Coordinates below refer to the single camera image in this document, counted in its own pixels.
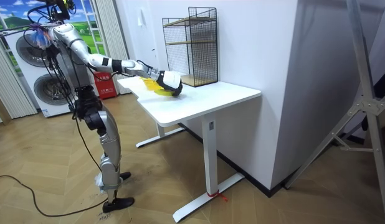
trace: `humanoid robot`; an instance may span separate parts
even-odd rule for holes
[[[159,71],[141,61],[116,60],[101,54],[91,54],[87,44],[79,36],[78,30],[72,24],[64,23],[64,20],[70,19],[69,11],[76,11],[73,1],[39,1],[45,2],[45,5],[31,9],[27,14],[31,25],[0,30],[0,32],[27,27],[25,31],[16,32],[24,32],[25,34],[28,29],[33,29],[36,31],[35,34],[40,35],[36,39],[42,40],[40,43],[43,42],[44,47],[38,45],[45,49],[47,54],[47,59],[42,57],[42,60],[49,63],[46,66],[47,71],[49,72],[51,69],[57,76],[63,95],[65,95],[71,111],[74,112],[73,119],[82,119],[90,130],[97,130],[104,150],[99,165],[102,172],[99,175],[101,177],[99,182],[102,183],[100,189],[108,195],[108,200],[103,204],[103,212],[107,213],[129,207],[134,203],[133,198],[118,198],[116,196],[122,180],[130,176],[129,172],[120,173],[121,149],[116,122],[112,114],[95,95],[86,68],[91,72],[95,70],[151,78],[156,80],[157,84],[165,90],[171,91],[173,96],[178,96],[181,93],[183,88],[181,77],[174,72]],[[40,24],[33,21],[29,17],[31,12],[40,13],[42,17],[49,20],[49,23]],[[77,100],[75,101],[67,96],[71,87],[76,92]]]
[[[90,130],[97,130],[105,152],[100,163],[103,183],[100,189],[108,194],[103,212],[129,207],[134,202],[133,198],[116,197],[122,180],[130,176],[129,172],[120,173],[121,149],[116,122],[94,94],[85,66],[99,72],[119,72],[154,79],[165,90],[171,90],[173,96],[178,96],[182,90],[181,77],[172,72],[159,71],[143,62],[115,60],[101,54],[91,54],[72,24],[50,27],[48,33],[54,46],[60,51],[57,55],[60,68],[75,87],[78,97],[75,114],[86,122]]]

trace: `window curtain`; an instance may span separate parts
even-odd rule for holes
[[[26,94],[14,67],[0,43],[0,100],[11,118],[19,118],[37,111]]]
[[[126,42],[122,35],[122,28],[116,11],[115,2],[112,0],[93,0],[96,9],[97,21],[100,25],[101,35],[104,36],[104,47],[109,57],[114,59],[129,59]],[[130,93],[130,90],[123,88],[117,80],[125,78],[123,75],[115,75],[116,92],[120,94]]]

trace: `wire mesh shelf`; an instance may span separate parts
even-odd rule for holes
[[[194,87],[217,82],[216,8],[189,7],[187,18],[162,19],[170,70]]]

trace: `stacked washer and dryer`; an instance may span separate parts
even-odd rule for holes
[[[29,94],[33,95],[30,97],[36,100],[36,106],[39,106],[46,118],[68,113],[70,110],[60,83],[54,73],[51,72],[53,74],[50,75],[45,67],[45,64],[49,65],[45,52],[28,44],[34,45],[31,34],[32,32],[26,32],[25,38],[23,32],[6,36],[7,44],[26,79],[28,86],[25,88],[30,88]],[[70,86],[66,94],[72,100],[75,99],[73,87]]]

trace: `metal stand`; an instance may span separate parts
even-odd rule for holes
[[[354,51],[356,52],[356,60],[359,67],[363,96],[350,108],[350,110],[343,116],[339,123],[332,129],[331,133],[327,135],[327,137],[315,149],[313,154],[285,184],[285,188],[288,189],[293,184],[293,182],[299,178],[303,171],[305,171],[305,169],[317,158],[317,156],[324,150],[324,148],[329,145],[333,139],[336,139],[338,142],[344,145],[342,150],[366,151],[374,153],[378,173],[379,188],[381,189],[381,196],[385,212],[385,161],[383,140],[378,120],[378,115],[385,109],[385,97],[381,100],[377,100],[374,97],[373,79],[371,77],[371,70],[369,67],[366,39],[363,35],[363,27],[361,25],[360,5],[357,0],[347,0],[347,5],[349,19],[353,30]],[[372,149],[349,147],[342,139],[338,137],[338,134],[344,128],[344,126],[359,111],[364,111],[367,114],[369,132],[373,144]]]
[[[227,180],[218,184],[217,182],[217,151],[216,151],[216,116],[215,113],[209,113],[202,116],[202,136],[204,143],[205,160],[205,178],[206,193],[202,194],[192,202],[183,206],[173,214],[176,223],[186,218],[190,213],[203,206],[214,197],[218,196],[238,181],[244,178],[244,175],[236,173]]]
[[[136,144],[136,147],[142,147],[142,146],[145,146],[146,144],[153,143],[153,142],[156,142],[162,138],[165,138],[165,137],[171,136],[173,134],[179,133],[180,131],[184,131],[184,128],[177,128],[175,130],[172,130],[172,131],[165,133],[163,127],[161,127],[159,124],[156,124],[156,130],[158,131],[158,136],[155,136],[153,138],[139,142]]]

